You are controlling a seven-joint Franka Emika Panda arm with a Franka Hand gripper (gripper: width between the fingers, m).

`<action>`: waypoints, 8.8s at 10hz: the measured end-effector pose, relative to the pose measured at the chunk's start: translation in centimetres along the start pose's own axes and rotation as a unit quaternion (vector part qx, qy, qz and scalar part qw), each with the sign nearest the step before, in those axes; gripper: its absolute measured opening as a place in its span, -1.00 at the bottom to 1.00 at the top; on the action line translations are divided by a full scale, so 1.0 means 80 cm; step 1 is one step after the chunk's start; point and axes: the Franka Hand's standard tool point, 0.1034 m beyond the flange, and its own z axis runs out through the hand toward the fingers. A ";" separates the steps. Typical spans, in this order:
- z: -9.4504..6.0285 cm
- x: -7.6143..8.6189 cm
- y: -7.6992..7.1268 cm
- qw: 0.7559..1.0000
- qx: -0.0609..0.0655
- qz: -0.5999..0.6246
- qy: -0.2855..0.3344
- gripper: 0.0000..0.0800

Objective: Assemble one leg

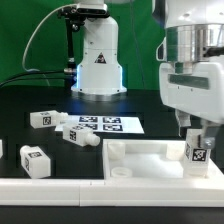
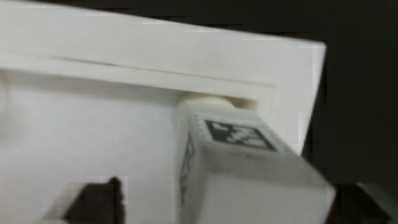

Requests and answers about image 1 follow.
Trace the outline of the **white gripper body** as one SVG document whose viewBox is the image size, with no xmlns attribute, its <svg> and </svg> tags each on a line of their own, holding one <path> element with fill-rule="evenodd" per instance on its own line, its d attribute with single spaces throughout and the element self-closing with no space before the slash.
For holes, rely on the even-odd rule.
<svg viewBox="0 0 224 224">
<path fill-rule="evenodd" d="M 224 66 L 197 63 L 191 73 L 175 74 L 169 63 L 159 68 L 164 105 L 215 123 L 224 123 Z"/>
</svg>

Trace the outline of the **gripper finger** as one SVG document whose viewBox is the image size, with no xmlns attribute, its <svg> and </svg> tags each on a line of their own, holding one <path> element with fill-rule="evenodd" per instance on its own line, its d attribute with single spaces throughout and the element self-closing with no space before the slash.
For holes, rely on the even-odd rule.
<svg viewBox="0 0 224 224">
<path fill-rule="evenodd" d="M 186 135 L 187 128 L 191 126 L 190 115 L 183 111 L 176 110 L 175 117 L 178 124 L 178 135 L 183 137 Z"/>
<path fill-rule="evenodd" d="M 212 121 L 201 120 L 202 133 L 200 136 L 200 145 L 204 149 L 213 149 L 215 147 L 216 135 L 219 125 Z"/>
</svg>

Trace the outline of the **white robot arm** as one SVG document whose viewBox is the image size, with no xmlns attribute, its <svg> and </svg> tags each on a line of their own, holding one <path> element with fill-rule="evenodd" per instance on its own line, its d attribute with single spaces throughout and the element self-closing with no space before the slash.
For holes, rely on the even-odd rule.
<svg viewBox="0 0 224 224">
<path fill-rule="evenodd" d="M 126 90 L 117 61 L 118 25 L 107 2 L 75 4 L 85 34 L 72 90 L 90 98 Z M 224 124 L 224 0 L 152 0 L 152 15 L 165 30 L 156 53 L 162 102 L 175 109 L 180 128 L 191 126 L 192 115 L 199 117 L 202 130 L 194 139 L 212 149 Z"/>
</svg>

